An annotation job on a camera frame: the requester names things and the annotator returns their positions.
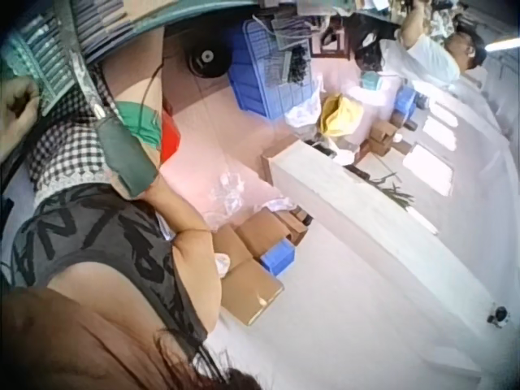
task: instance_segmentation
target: tiled floor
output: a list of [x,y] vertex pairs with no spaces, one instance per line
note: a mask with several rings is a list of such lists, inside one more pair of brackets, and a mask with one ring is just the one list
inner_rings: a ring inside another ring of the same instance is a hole
[[254,207],[281,197],[260,178],[260,156],[290,130],[283,120],[273,123],[240,110],[227,76],[200,79],[189,73],[180,39],[175,36],[164,42],[162,89],[173,107],[181,142],[161,172],[212,225],[229,216],[223,196],[231,202],[236,195],[222,187],[221,176],[228,172],[240,175],[243,205],[232,215],[232,221],[239,223]]

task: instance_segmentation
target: checkered fabric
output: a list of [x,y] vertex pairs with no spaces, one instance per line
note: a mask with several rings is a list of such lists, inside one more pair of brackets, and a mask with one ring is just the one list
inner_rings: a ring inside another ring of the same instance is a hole
[[[103,105],[115,106],[100,67],[91,70]],[[110,183],[110,170],[99,144],[98,121],[78,85],[49,113],[52,125],[28,154],[28,172],[36,193],[35,207],[58,191],[78,184]]]

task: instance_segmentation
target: man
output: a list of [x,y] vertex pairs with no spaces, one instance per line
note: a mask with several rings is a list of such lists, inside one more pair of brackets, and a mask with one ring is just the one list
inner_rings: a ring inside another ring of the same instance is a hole
[[380,41],[383,71],[444,87],[482,65],[486,50],[482,38],[469,29],[459,28],[444,47],[427,37],[423,27],[426,6],[427,2],[415,0],[396,41]]

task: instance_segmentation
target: woman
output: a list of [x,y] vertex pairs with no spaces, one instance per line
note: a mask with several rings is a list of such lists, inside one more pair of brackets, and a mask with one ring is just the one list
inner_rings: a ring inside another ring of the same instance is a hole
[[[155,162],[162,50],[159,29],[93,72],[105,107]],[[34,83],[26,85],[27,111],[37,97]],[[23,288],[2,299],[2,383],[259,389],[249,375],[222,372],[202,345],[215,328],[221,299],[202,217],[160,174],[136,201],[114,190],[106,165],[111,152],[101,147],[96,119],[79,90],[53,116],[28,158],[37,208],[13,245],[12,282]],[[172,243],[164,240],[156,211],[175,232]]]

